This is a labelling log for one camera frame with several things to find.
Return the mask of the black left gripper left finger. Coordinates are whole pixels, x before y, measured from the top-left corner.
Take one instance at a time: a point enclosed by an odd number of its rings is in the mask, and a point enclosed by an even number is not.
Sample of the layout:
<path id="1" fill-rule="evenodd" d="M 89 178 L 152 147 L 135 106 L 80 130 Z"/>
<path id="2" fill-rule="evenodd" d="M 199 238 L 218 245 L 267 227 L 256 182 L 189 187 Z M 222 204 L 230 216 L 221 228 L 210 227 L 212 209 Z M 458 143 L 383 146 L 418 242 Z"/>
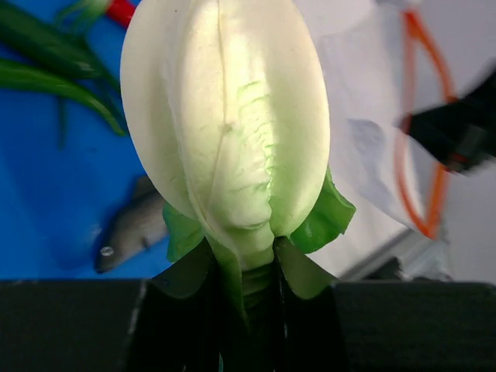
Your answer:
<path id="1" fill-rule="evenodd" d="M 208 242 L 156 277 L 1 283 L 3 371 L 215 371 L 219 268 Z"/>

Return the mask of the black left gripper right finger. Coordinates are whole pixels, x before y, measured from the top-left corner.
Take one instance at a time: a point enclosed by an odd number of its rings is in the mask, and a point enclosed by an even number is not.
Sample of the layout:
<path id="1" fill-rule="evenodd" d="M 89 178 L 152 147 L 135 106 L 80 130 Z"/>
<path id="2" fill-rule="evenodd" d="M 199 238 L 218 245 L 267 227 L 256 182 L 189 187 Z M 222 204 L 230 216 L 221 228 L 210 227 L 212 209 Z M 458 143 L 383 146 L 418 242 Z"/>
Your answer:
<path id="1" fill-rule="evenodd" d="M 282 371 L 493 371 L 495 287 L 340 281 L 288 239 L 274 244 Z"/>

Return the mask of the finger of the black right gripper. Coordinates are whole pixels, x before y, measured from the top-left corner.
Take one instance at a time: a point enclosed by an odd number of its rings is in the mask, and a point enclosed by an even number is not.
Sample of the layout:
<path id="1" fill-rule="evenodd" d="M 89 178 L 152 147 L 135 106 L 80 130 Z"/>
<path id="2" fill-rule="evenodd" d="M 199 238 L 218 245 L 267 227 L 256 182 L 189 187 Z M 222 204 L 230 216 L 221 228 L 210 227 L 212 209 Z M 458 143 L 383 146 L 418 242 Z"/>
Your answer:
<path id="1" fill-rule="evenodd" d="M 455 173 L 495 160 L 495 61 L 461 98 L 406 115 L 398 128 Z"/>

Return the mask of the clear zip bag orange zipper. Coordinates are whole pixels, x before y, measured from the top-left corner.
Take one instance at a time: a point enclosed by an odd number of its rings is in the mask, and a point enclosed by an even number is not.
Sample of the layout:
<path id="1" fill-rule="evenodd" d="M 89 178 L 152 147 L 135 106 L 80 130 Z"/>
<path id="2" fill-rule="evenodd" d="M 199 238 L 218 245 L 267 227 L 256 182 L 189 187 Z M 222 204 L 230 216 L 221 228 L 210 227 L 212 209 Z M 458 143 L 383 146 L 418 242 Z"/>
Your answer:
<path id="1" fill-rule="evenodd" d="M 443 53 L 418 1 L 300 1 L 331 112 L 332 169 L 389 218 L 439 235 L 449 173 L 415 167 L 413 116 L 455 100 Z"/>

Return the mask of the toy napa cabbage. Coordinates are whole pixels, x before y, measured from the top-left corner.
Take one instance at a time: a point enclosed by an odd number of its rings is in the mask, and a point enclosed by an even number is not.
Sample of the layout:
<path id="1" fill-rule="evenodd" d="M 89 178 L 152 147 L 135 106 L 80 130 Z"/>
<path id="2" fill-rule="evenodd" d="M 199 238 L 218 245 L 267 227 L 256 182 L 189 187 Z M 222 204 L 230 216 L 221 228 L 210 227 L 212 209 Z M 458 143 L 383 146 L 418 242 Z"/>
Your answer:
<path id="1" fill-rule="evenodd" d="M 322 68 L 292 1 L 142 1 L 120 83 L 166 201 L 170 260 L 207 240 L 237 311 L 267 287 L 276 239 L 313 253 L 348 228 L 356 209 L 332 182 Z"/>

